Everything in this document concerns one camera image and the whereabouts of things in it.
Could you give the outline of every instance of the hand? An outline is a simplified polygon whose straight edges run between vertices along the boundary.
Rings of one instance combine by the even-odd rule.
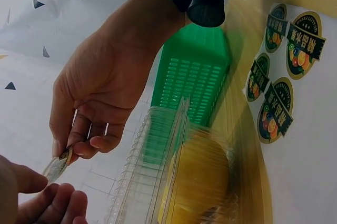
[[[52,184],[26,166],[0,156],[0,220],[6,224],[87,224],[87,199],[71,185]],[[40,192],[18,207],[18,193]]]
[[[171,0],[129,0],[79,45],[54,84],[54,156],[72,145],[72,161],[87,159],[118,145],[156,53],[184,23]]]

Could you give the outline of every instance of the label sticker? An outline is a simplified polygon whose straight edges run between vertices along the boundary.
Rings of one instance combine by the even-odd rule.
[[[285,36],[288,22],[286,19],[286,5],[276,6],[268,15],[266,32],[264,37],[265,48],[267,52],[275,52]]]
[[[269,82],[269,56],[266,53],[260,54],[254,60],[249,75],[246,96],[249,102],[255,101],[263,93]]]
[[[301,79],[315,61],[320,60],[325,38],[322,38],[320,16],[308,11],[290,24],[287,34],[286,67],[292,79]]]
[[[293,88],[289,79],[282,77],[270,84],[265,93],[265,100],[257,117],[259,139],[264,144],[271,144],[285,136],[293,122]]]

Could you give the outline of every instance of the clear plastic container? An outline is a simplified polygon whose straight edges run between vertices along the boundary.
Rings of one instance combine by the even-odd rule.
[[[182,98],[178,111],[149,110],[106,223],[235,223],[233,150],[218,134],[190,123],[188,109],[189,99]],[[161,136],[167,128],[168,140]],[[144,162],[149,137],[162,137],[165,151],[158,164]]]

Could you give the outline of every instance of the wooden table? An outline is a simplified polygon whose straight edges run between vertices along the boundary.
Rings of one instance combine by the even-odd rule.
[[[337,0],[229,0],[224,30],[232,66],[213,116],[213,128],[236,147],[239,223],[272,223],[269,182],[253,120],[242,89],[263,39],[274,2],[302,6],[337,17]]]

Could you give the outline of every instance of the fingernail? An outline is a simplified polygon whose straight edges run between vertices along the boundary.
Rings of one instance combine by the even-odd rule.
[[[97,146],[97,145],[95,145],[95,144],[90,143],[90,145],[91,145],[92,147],[96,148],[96,149],[99,149],[99,146]]]
[[[53,141],[53,157],[58,156],[58,153],[60,153],[60,144],[57,140],[54,139],[54,141]]]

